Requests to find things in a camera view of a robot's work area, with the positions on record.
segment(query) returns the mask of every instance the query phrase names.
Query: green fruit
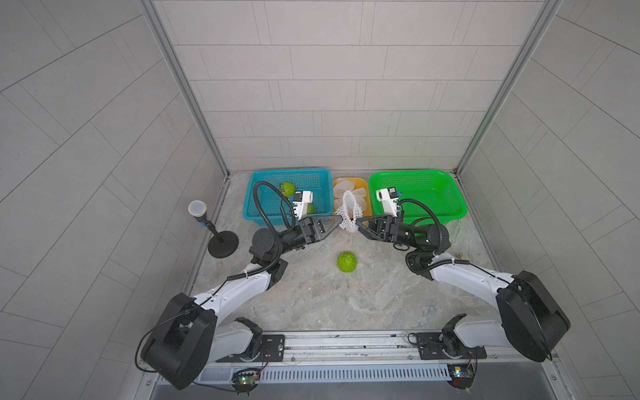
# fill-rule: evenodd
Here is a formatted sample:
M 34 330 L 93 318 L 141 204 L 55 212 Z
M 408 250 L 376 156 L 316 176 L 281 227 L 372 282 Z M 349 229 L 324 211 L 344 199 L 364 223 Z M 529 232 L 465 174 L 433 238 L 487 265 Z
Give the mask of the green fruit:
M 296 192 L 296 187 L 293 186 L 293 183 L 291 182 L 282 182 L 280 184 L 280 191 L 285 196 L 293 196 L 293 194 Z
M 356 260 L 355 254 L 351 252 L 344 252 L 338 256 L 338 268 L 342 272 L 353 272 L 357 264 L 358 260 Z

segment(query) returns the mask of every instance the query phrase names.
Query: black round base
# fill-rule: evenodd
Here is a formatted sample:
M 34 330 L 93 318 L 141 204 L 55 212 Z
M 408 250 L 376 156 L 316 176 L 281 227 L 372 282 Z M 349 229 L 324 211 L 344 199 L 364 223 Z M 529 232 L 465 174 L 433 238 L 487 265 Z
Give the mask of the black round base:
M 238 236 L 230 230 L 218 232 L 218 235 L 222 239 L 222 243 L 218 241 L 217 237 L 212 237 L 208 246 L 209 254 L 215 259 L 229 257 L 238 248 Z

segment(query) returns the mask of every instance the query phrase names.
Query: green plastic basket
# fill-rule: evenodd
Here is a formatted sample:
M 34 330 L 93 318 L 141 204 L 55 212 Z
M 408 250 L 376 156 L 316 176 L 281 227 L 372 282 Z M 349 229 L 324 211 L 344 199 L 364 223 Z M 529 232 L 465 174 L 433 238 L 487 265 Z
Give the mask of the green plastic basket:
M 400 200 L 412 198 L 424 203 L 438 216 L 441 223 L 459 220 L 467 215 L 467 204 L 451 175 L 443 171 L 388 171 L 376 172 L 369 178 L 369 195 L 373 213 L 384 214 L 382 203 L 376 198 L 376 190 L 396 188 L 400 193 Z M 421 207 L 405 203 L 404 223 L 411 223 L 418 218 L 429 215 Z M 431 218 L 422 223 L 432 222 Z

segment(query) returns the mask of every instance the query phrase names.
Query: marble surface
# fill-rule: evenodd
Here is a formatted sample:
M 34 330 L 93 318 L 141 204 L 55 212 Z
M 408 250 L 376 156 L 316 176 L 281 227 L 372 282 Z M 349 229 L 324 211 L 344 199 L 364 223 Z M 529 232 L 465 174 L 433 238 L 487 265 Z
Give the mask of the marble surface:
M 368 174 L 334 173 L 339 176 Z M 240 272 L 250 261 L 248 253 L 257 224 L 243 218 L 243 201 L 249 173 L 235 173 L 216 224 L 235 232 L 240 244 L 226 259 L 206 254 L 193 294 L 219 285 L 227 275 Z M 451 236 L 449 252 L 491 267 L 472 218 L 446 224 Z M 336 265 L 340 253 L 353 252 L 358 266 L 343 273 Z M 247 317 L 264 330 L 379 330 L 439 329 L 456 314 L 498 315 L 483 300 L 449 284 L 414 275 L 404 263 L 404 252 L 390 243 L 367 240 L 337 228 L 324 241 L 304 250 L 286 253 L 289 262 L 282 279 L 270 290 L 247 301 L 228 318 Z

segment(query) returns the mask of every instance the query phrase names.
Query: ventilation grille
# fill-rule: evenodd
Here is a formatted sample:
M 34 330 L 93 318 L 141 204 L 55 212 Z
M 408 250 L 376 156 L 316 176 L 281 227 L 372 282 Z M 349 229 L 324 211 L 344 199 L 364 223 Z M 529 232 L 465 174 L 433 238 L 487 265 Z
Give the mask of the ventilation grille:
M 239 368 L 210 367 L 202 371 L 199 383 L 229 383 Z M 260 383 L 331 383 L 450 381 L 446 364 L 376 364 L 376 365 L 274 365 L 267 367 Z

